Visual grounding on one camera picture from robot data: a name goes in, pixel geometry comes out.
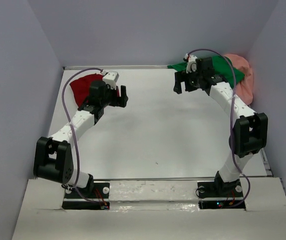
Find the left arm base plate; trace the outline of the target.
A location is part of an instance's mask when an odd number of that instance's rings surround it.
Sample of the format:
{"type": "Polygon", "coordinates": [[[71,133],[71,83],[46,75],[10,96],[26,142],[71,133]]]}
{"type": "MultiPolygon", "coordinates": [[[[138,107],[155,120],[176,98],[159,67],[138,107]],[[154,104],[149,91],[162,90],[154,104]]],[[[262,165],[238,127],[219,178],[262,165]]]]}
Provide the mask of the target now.
{"type": "Polygon", "coordinates": [[[65,210],[100,211],[110,209],[110,183],[107,181],[95,181],[91,192],[85,188],[79,188],[79,192],[84,198],[69,185],[62,184],[61,187],[65,190],[62,202],[62,208],[65,210]]]}

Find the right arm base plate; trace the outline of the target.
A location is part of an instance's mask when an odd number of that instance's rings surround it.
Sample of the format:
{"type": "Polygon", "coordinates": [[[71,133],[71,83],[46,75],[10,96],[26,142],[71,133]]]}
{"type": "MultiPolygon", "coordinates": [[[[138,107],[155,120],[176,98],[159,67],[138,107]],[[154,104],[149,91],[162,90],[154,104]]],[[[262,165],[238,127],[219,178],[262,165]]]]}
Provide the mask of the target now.
{"type": "Polygon", "coordinates": [[[195,194],[199,199],[198,207],[200,210],[246,209],[240,182],[231,190],[219,193],[214,188],[213,181],[201,181],[197,183],[195,194]]]}

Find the red t shirt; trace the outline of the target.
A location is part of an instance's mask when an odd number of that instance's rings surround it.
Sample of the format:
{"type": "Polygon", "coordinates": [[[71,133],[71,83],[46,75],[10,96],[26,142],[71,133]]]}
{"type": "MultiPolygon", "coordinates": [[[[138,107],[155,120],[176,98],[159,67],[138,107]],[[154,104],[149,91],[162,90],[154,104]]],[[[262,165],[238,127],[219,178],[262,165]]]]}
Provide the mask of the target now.
{"type": "Polygon", "coordinates": [[[94,73],[80,77],[70,83],[75,102],[79,109],[82,107],[100,107],[103,106],[103,98],[110,86],[103,80],[103,75],[94,73]]]}

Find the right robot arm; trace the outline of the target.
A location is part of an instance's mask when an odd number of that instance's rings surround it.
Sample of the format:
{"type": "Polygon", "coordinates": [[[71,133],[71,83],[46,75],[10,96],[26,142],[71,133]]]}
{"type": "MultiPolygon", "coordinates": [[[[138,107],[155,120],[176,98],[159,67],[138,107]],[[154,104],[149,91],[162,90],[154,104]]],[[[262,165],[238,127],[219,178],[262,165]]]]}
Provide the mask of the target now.
{"type": "Polygon", "coordinates": [[[201,198],[224,198],[241,193],[240,177],[248,161],[266,146],[268,118],[246,105],[227,79],[217,74],[210,57],[185,55],[186,69],[175,73],[174,92],[202,90],[215,100],[230,118],[230,154],[213,181],[198,183],[201,198]]]}

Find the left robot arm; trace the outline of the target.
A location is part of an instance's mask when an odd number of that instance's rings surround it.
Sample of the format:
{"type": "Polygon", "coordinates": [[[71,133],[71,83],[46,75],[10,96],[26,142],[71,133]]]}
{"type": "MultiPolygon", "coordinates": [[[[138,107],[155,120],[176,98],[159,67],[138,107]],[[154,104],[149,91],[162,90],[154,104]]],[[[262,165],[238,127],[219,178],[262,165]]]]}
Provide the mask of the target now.
{"type": "Polygon", "coordinates": [[[68,117],[68,123],[55,134],[38,139],[34,176],[73,188],[81,197],[89,197],[94,189],[93,176],[80,170],[80,156],[73,160],[72,150],[79,151],[78,140],[97,124],[106,107],[124,108],[127,101],[126,86],[116,86],[103,80],[93,81],[89,94],[75,115],[68,117]]]}

